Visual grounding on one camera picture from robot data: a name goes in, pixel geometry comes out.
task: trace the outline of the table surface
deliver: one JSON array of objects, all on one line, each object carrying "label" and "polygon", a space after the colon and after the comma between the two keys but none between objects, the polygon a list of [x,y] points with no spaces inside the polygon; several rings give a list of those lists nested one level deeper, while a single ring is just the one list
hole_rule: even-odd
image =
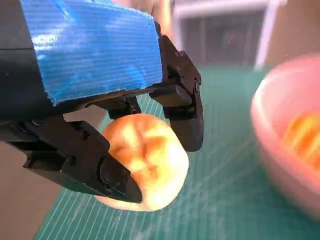
[{"label": "table surface", "polygon": [[[265,72],[203,69],[204,142],[183,188],[155,212],[117,210],[63,189],[35,240],[319,240],[320,224],[289,204],[260,165],[250,103]],[[138,97],[144,113],[160,105]],[[101,131],[109,122],[106,117]]]}]

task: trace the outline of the green cutting mat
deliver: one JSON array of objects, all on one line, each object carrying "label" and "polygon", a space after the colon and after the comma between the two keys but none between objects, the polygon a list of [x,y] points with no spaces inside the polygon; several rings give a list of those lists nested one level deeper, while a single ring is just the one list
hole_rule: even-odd
[{"label": "green cutting mat", "polygon": [[[320,224],[274,190],[258,160],[249,109],[265,73],[204,69],[201,75],[203,147],[189,154],[183,189],[168,207],[115,210],[63,189],[34,239],[320,240]],[[144,113],[164,118],[147,95],[139,102]]]}]

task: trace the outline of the background wall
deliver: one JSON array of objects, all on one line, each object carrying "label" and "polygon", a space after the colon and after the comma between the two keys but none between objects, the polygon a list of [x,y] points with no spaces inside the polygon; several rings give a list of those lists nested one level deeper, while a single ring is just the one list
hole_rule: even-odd
[{"label": "background wall", "polygon": [[288,0],[277,12],[266,64],[320,52],[320,0]]}]

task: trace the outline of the orange food in bowl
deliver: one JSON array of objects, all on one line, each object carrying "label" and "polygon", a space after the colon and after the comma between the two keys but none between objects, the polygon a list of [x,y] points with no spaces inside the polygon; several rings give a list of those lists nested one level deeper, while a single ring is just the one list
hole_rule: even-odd
[{"label": "orange food in bowl", "polygon": [[289,125],[282,141],[305,163],[320,170],[319,113],[306,113],[296,117]]}]

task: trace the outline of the bowl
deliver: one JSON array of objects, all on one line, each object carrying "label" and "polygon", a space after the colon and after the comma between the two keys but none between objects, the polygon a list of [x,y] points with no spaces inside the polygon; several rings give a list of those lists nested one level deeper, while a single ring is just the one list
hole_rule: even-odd
[{"label": "bowl", "polygon": [[251,103],[261,160],[274,185],[310,217],[320,219],[320,172],[281,143],[290,122],[320,113],[320,55],[303,56],[272,70]]}]

